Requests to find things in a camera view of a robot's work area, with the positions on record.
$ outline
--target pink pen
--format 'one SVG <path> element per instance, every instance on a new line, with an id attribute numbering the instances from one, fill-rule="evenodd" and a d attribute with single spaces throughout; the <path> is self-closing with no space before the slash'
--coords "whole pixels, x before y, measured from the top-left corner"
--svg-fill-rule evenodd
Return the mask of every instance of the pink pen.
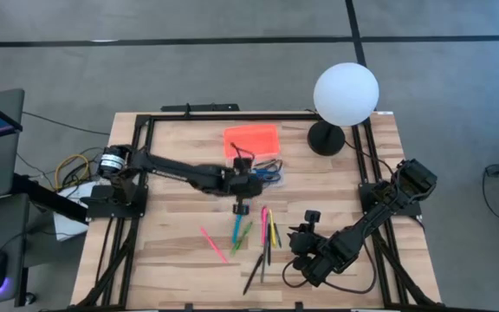
<path id="1" fill-rule="evenodd" d="M 267 239 L 267 206 L 265 205 L 261 209 L 261 244 L 265 245 L 265 239 Z"/>
<path id="2" fill-rule="evenodd" d="M 228 261 L 226 261 L 226 258 L 223 256 L 223 253 L 221 252 L 220 249 L 217 248 L 217 246 L 215 245 L 215 243 L 213 243 L 213 240 L 211 239 L 211 237 L 209 237 L 209 234 L 207 234 L 207 231 L 204 229 L 204 227 L 201 226 L 199 229 L 201 230 L 201 233 L 204 234 L 205 238 L 207 238 L 207 241 L 209 242 L 209 245 L 211 245 L 211 248 L 213 248 L 215 250 L 215 252 L 221 258 L 221 260 L 223 261 L 223 263 L 228 263 Z"/>

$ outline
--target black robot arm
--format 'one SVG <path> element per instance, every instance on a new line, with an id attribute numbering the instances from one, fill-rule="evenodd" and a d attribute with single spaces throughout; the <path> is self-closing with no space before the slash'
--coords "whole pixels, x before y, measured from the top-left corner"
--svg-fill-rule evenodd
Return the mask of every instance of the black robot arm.
<path id="1" fill-rule="evenodd" d="M 250 172 L 246 159 L 235 161 L 229 168 L 219 165 L 192 166 L 150 154 L 145 148 L 135 150 L 128 145 L 106 147 L 101 156 L 98 174 L 111 181 L 113 197 L 127 204 L 133 196 L 132 179 L 149 172 L 189 183 L 193 188 L 215 196 L 253 198 L 262 192 L 262 181 Z"/>
<path id="2" fill-rule="evenodd" d="M 308 224 L 291 228 L 296 232 L 288 234 L 290 248 L 297 256 L 294 268 L 314 286 L 323 283 L 331 272 L 342 273 L 357 259 L 366 237 L 397 211 L 426 199 L 436 182 L 437 177 L 415 159 L 402 161 L 390 182 L 381 182 L 373 188 L 375 206 L 357 223 L 329 238 L 314 233 L 314 223 L 319 222 L 321 213 L 306 211 Z"/>

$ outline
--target black pen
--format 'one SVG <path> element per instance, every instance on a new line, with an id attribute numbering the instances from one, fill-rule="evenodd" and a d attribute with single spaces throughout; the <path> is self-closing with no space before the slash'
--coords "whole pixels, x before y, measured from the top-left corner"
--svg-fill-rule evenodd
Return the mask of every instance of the black pen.
<path id="1" fill-rule="evenodd" d="M 273 226 L 275 227 L 276 240 L 278 241 L 278 247 L 282 248 L 281 234 L 278 232 L 278 228 L 276 227 L 276 224 L 273 224 Z"/>
<path id="2" fill-rule="evenodd" d="M 265 226 L 269 228 L 269 219 L 265 220 Z M 265 279 L 265 257 L 267 257 L 267 245 L 269 244 L 269 240 L 265 238 L 265 244 L 263 245 L 263 261 L 262 261 L 262 267 L 261 267 L 261 283 L 263 283 L 263 280 Z"/>
<path id="3" fill-rule="evenodd" d="M 262 261 L 263 261 L 263 255 L 259 256 L 259 259 L 257 259 L 256 266 L 253 267 L 253 270 L 251 271 L 251 275 L 249 275 L 249 280 L 246 283 L 246 287 L 243 288 L 243 296 L 245 296 L 246 293 L 248 292 L 248 289 L 250 288 L 250 285 L 251 285 L 251 280 L 253 280 L 253 276 L 256 274 L 257 268 L 259 268 L 259 264 L 261 264 Z"/>
<path id="4" fill-rule="evenodd" d="M 270 266 L 270 240 L 271 240 L 271 235 L 272 233 L 270 232 L 270 226 L 267 227 L 267 265 Z"/>

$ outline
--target wooden tabletop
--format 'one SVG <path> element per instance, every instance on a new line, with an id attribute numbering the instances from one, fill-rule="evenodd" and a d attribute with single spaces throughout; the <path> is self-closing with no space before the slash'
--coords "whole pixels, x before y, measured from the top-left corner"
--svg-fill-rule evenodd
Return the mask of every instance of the wooden tabletop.
<path id="1" fill-rule="evenodd" d="M 131 142 L 135 115 L 115 115 L 109 145 Z M 379 157 L 395 167 L 404 158 L 404 153 L 394 116 L 391 113 L 374 113 L 371 120 Z M 193 303 L 195 309 L 292 309 L 297 301 L 302 301 L 306 308 L 382 307 L 378 284 L 366 295 L 354 295 L 331 289 L 325 284 L 319 288 L 307 284 L 299 289 L 291 289 L 282 282 L 282 268 L 294 257 L 289 250 L 286 233 L 289 232 L 289 226 L 304 222 L 305 210 L 321 211 L 321 222 L 317 224 L 316 231 L 327 237 L 362 216 L 357 192 L 360 175 L 355 151 L 345 146 L 332 157 L 313 153 L 307 143 L 312 121 L 157 122 L 151 152 L 192 164 L 224 164 L 223 130 L 260 123 L 277 125 L 285 164 L 285 184 L 279 188 L 268 188 L 253 199 L 249 216 L 243 218 L 243 226 L 250 220 L 253 220 L 254 226 L 248 240 L 233 257 L 229 254 L 234 225 L 231 212 L 233 198 L 207 196 L 183 182 L 150 176 L 148 185 L 151 194 L 146 215 L 139 227 L 126 306 L 128 309 L 183 309 L 187 302 Z M 351 139 L 351 128 L 343 130 Z M 363 145 L 366 146 L 364 131 L 360 131 Z M 366 163 L 372 178 L 371 161 L 366 159 Z M 383 177 L 389 177 L 387 170 L 382 173 Z M 262 253 L 259 215 L 263 205 L 274 212 L 282 236 L 282 249 L 272 250 L 272 264 L 266 267 L 264 283 L 260 283 L 257 276 L 246 296 L 243 296 L 243 287 Z M 402 264 L 425 294 L 439 301 L 422 229 L 407 217 L 392 217 L 392 221 Z M 200 226 L 208 231 L 218 248 L 223 250 L 229 263 L 221 263 L 202 236 Z M 93 221 L 89 225 L 71 303 L 79 302 L 94 285 L 106 227 L 105 219 Z M 107 255 L 110 253 L 111 240 L 107 244 Z M 373 250 L 370 239 L 367 244 Z M 392 270 L 387 263 L 386 266 L 392 284 L 392 299 L 397 302 Z M 122 276 L 121 272 L 119 270 L 117 276 Z M 354 264 L 339 276 L 331 274 L 328 281 L 341 287 L 365 289 L 372 278 L 371 264 L 365 250 L 362 250 Z M 291 283 L 298 283 L 302 276 L 290 268 L 287 279 Z M 120 280 L 115 278 L 112 302 L 118 301 Z"/>

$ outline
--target lamp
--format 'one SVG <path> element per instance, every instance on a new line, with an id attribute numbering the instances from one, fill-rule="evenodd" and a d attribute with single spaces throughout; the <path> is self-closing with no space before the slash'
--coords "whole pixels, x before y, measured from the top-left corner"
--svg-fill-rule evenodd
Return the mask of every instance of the lamp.
<path id="1" fill-rule="evenodd" d="M 361 123 L 376 108 L 379 83 L 369 69 L 359 64 L 336 64 L 317 80 L 313 101 L 323 120 L 309 129 L 308 144 L 315 153 L 331 156 L 346 140 L 340 127 Z"/>

